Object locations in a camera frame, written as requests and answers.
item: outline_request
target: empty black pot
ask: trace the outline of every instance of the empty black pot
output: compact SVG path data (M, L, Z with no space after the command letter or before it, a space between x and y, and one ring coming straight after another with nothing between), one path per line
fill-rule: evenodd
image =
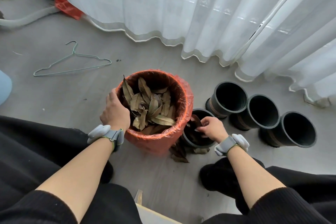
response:
M273 147L312 147L316 143L316 130L308 118L298 112L286 112L279 125L272 129L261 128L260 138Z
M206 116L214 117L214 115L211 112L208 112L207 110L200 109L200 108L194 109L192 111L192 114L197 115L200 120L202 120ZM202 144L196 145L195 143L193 143L191 141L191 138L188 137L188 133L187 133L186 129L184 129L183 134L180 138L181 138L182 142L184 143L184 145L192 147L192 148L201 148L201 149L210 148L215 143L210 138L204 138L204 140L202 140Z
M241 113L230 115L232 125L243 131L251 128L275 128L279 124L279 111L275 103L265 95L255 94Z
M241 86L234 82L221 82L205 103L205 108L215 117L224 119L232 113L244 111L246 104L247 94Z

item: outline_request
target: wooden floor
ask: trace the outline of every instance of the wooden floor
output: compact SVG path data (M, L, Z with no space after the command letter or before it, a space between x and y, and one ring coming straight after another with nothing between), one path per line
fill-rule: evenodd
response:
M17 1L0 0L0 10L5 16L13 11L9 17L15 19L46 6L45 0L34 0L36 4ZM65 46L65 43L71 40L78 41L79 53L108 58L112 64L69 74L33 77L37 69L70 54L72 46ZM182 60L181 50L181 45L166 47L157 38L135 43L123 32L106 33L84 20L76 21L63 14L51 15L15 30L0 28L0 70L13 81L13 91L0 106L0 114L89 132L100 124L105 97L123 75L149 68L178 74L191 85L195 108L204 107L219 82L239 82L234 77L235 66L223 68L217 57L207 63L200 63L194 57ZM98 62L74 57L51 71L77 69ZM252 129L242 133L250 142L249 153L266 166L336 174L335 112L304 103L302 92L288 91L290 82L288 78L265 82L259 77L253 83L239 83L249 96L263 93L271 97L281 114L295 110L308 116L317 129L317 144L310 149L274 149L260 142L257 130ZM239 133L228 125L227 120L224 123L229 133ZM115 168L113 182L128 188L133 196L138 189L143 190L143 206L186 224L200 223L202 218L218 213L239 213L233 199L206 191L199 184L199 169L219 159L214 151L192 155L188 159L188 164L175 163L169 157L145 154L126 141L110 158Z

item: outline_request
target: clothes hanger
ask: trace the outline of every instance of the clothes hanger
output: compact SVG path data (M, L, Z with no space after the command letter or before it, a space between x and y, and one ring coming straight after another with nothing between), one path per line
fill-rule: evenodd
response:
M76 53L76 48L78 46L78 43L76 41L70 41L69 43L66 43L65 45L68 45L70 43L76 43L75 46L73 47L73 50L72 50L72 53L64 58L61 58L60 60L52 63L49 67L45 67L45 68L41 68L41 69L38 69L34 72L34 76L44 76L44 75L52 75L52 74L62 74L62 73L68 73L68 72L73 72L73 71L79 71L79 70L84 70L84 69L89 69L89 68L94 68L94 67L102 67L102 66L108 66L108 65L111 65L112 64L112 61L109 60L109 59L101 59L99 58L98 56L94 56L94 55L88 55L88 54L79 54L79 53ZM64 72L57 72L57 73L50 73L50 74L36 74L37 72L39 71L42 71L42 70L48 70L50 69L53 65L56 65L57 63L60 63L61 61L73 56L73 55L79 55L79 56L84 56L84 57L93 57L93 58L96 58L96 59L99 59L99 60L107 60L109 61L110 63L108 64L104 64L104 65L99 65L99 66L92 66L92 67L85 67L85 68L80 68L80 69L74 69L74 70L69 70L69 71L64 71Z

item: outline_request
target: person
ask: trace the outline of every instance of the person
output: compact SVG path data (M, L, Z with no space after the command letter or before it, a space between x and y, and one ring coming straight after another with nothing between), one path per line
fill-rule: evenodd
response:
M113 130L130 126L129 111L120 103L115 89L106 97L100 120ZM201 122L204 127L198 130L217 143L229 136L217 118L206 117ZM81 139L70 143L74 135ZM84 146L83 138L87 135L71 128L0 116L1 224L141 223L128 190L108 183L113 172L108 165L113 144L103 137ZM292 185L300 190L304 182L297 181L295 177L300 175L293 172ZM295 186L285 186L291 183L290 175L283 175L281 182L271 173L240 146L233 146L227 158L204 166L200 171L204 187L235 198L243 213L219 214L204 223L336 223L334 176L310 177L315 183L305 183L305 189L323 184L330 190L324 194L310 191L310 197L306 193L309 204Z

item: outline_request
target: white curtain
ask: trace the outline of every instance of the white curtain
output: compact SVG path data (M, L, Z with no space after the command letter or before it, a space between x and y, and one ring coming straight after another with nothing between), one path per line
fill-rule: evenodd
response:
M166 45L183 43L183 58L194 55L206 62L217 55L223 66L238 61L236 75L244 81L265 71L268 79L291 76L295 83L290 90L306 89L308 100L322 106L329 105L332 97L328 97L336 94L324 87L336 84L336 63L331 62L334 43L330 42L336 33L335 0L69 2L102 30L124 30L135 41L160 37Z

